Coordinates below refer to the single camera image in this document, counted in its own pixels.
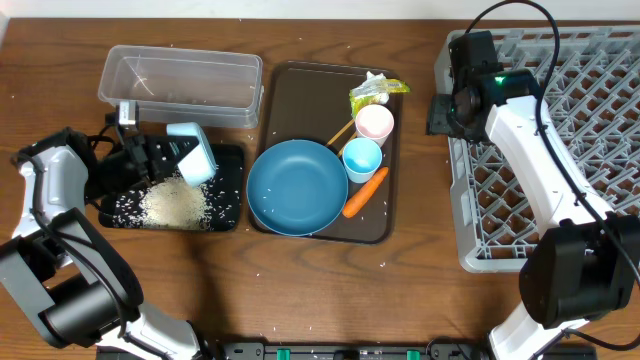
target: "carrot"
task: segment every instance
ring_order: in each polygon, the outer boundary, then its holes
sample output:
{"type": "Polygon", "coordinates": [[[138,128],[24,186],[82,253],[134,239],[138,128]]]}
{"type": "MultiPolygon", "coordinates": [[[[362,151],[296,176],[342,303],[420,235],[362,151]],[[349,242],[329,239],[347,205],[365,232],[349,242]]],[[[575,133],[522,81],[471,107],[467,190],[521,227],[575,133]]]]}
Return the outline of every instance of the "carrot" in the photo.
{"type": "Polygon", "coordinates": [[[342,215],[347,219],[354,217],[364,204],[371,199],[371,196],[376,192],[378,186],[382,184],[382,181],[389,173],[388,167],[383,167],[376,172],[366,184],[347,201],[347,204],[342,210],[342,215]]]}

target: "white cup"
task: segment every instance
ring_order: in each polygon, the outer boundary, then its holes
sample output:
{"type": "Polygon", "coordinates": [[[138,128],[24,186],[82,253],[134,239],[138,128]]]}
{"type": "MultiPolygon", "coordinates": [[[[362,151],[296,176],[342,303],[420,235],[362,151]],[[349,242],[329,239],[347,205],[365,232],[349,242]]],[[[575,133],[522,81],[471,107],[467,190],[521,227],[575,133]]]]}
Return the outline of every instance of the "white cup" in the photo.
{"type": "Polygon", "coordinates": [[[356,115],[358,137],[371,139],[382,146],[393,130],[393,114],[382,105],[372,104],[360,109],[356,115]]]}

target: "transparent storage box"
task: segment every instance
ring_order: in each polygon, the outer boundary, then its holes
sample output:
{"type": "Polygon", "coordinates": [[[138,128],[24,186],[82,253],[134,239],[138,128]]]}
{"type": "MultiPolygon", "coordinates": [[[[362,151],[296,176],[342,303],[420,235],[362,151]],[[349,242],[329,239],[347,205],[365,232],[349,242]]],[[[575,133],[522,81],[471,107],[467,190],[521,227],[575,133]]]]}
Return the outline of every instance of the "transparent storage box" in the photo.
{"type": "Polygon", "coordinates": [[[113,106],[136,100],[141,121],[254,128],[262,93],[256,55],[118,45],[98,97],[113,106]]]}

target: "wooden table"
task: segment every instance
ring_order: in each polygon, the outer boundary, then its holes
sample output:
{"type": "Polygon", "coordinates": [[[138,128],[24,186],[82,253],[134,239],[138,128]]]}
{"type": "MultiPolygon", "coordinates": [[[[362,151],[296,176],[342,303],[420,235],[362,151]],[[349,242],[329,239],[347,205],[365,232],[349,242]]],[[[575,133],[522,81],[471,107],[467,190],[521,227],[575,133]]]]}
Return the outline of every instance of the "wooden table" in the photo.
{"type": "MultiPolygon", "coordinates": [[[[265,88],[286,60],[365,65],[397,72],[410,86],[401,138],[397,220],[379,246],[257,233],[247,207],[231,233],[115,230],[88,217],[131,264],[145,297],[212,339],[269,342],[427,343],[438,335],[479,339],[520,300],[516,275],[470,274],[458,263],[444,137],[425,136],[433,65],[447,34],[468,21],[11,20],[0,50],[0,234],[18,222],[23,180],[9,155],[71,126],[87,134],[112,108],[97,89],[118,44],[259,55],[265,88]]],[[[535,27],[542,22],[487,22],[535,27]]],[[[581,25],[561,23],[561,26],[581,25]]],[[[160,133],[159,126],[145,129],[160,133]]],[[[258,129],[207,129],[212,142],[242,145],[253,163],[258,129]]],[[[638,332],[640,301],[586,327],[626,342],[638,332]]],[[[0,291],[0,358],[93,359],[95,349],[50,348],[0,291]]],[[[640,352],[599,350],[602,359],[640,352]]]]}

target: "blue bowl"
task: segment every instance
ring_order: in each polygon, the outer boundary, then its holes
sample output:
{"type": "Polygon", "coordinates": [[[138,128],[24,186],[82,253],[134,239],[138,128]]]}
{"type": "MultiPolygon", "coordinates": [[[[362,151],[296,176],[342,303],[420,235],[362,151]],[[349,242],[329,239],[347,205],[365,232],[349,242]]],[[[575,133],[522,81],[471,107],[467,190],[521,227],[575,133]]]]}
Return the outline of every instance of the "blue bowl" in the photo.
{"type": "Polygon", "coordinates": [[[247,199],[270,230],[303,236],[329,226],[349,192],[344,166],[326,147],[290,140],[267,149],[249,172],[247,199]]]}

